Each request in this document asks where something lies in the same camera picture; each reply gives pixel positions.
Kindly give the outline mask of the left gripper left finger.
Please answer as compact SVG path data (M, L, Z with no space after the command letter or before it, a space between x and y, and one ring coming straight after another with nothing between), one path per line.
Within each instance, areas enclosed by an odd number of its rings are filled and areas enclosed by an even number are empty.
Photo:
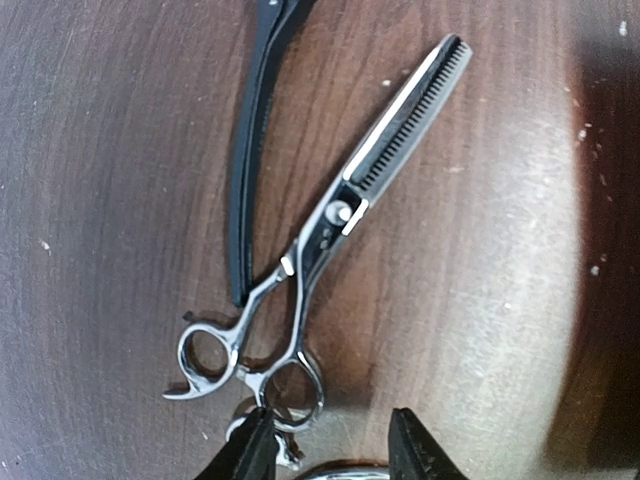
M266 480L276 475L274 414L254 409L195 480Z

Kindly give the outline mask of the silver straight scissors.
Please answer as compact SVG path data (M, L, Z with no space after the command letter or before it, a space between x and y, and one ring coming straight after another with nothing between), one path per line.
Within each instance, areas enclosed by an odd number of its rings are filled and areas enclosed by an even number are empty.
M291 433L276 431L275 438L279 448L276 456L276 464L294 473L299 473L298 479L390 479L387 465L362 463L351 460L329 462L303 472L304 454L296 444L294 436Z

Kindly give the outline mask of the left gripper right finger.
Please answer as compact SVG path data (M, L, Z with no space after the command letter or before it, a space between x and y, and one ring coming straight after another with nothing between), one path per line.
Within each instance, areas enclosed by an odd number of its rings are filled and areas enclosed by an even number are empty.
M467 480L409 408L394 408L388 431L391 479Z

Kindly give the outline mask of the silver thinning scissors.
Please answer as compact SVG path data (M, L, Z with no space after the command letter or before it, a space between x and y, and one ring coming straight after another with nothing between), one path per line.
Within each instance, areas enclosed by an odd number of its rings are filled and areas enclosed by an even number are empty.
M467 43L458 35L449 34L426 56L359 142L274 270L250 288L240 318L232 327L221 327L195 317L188 319L177 347L177 360L186 387L165 391L165 399L200 398L236 377L253 392L257 406L269 408L272 405L267 396L269 383L282 369L296 366L313 386L315 400L308 413L298 418L287 417L283 407L276 407L276 428L297 433L317 421L326 393L321 370L305 350L305 328L313 290L336 251L411 157L458 84L472 55ZM286 349L268 366L251 368L241 358L254 315L264 298L288 280L294 281L296 296ZM189 346L198 333L215 338L224 348L226 364L221 372L207 375L190 360Z

